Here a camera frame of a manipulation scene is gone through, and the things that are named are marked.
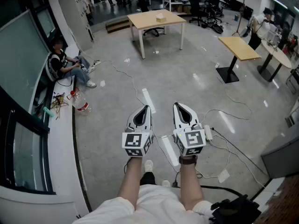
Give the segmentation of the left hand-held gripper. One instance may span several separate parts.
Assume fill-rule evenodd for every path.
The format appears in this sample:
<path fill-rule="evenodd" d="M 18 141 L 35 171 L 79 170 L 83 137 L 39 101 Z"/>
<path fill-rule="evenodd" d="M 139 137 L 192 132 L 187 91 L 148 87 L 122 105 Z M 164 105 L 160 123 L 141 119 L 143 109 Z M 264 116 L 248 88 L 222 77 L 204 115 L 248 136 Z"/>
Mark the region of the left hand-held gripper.
<path fill-rule="evenodd" d="M 152 115 L 149 105 L 135 110 L 128 118 L 122 133 L 122 148 L 129 157 L 144 157 L 153 143 Z"/>

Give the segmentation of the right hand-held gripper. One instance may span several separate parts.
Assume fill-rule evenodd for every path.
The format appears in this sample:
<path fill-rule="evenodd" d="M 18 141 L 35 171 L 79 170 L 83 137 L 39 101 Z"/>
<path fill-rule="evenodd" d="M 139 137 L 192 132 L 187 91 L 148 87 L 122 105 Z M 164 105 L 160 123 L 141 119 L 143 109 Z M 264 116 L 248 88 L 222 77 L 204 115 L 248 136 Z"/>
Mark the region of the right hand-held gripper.
<path fill-rule="evenodd" d="M 173 131 L 175 143 L 182 156 L 197 155 L 206 146 L 205 130 L 199 124 L 199 118 L 190 107 L 176 102 L 173 105 Z"/>

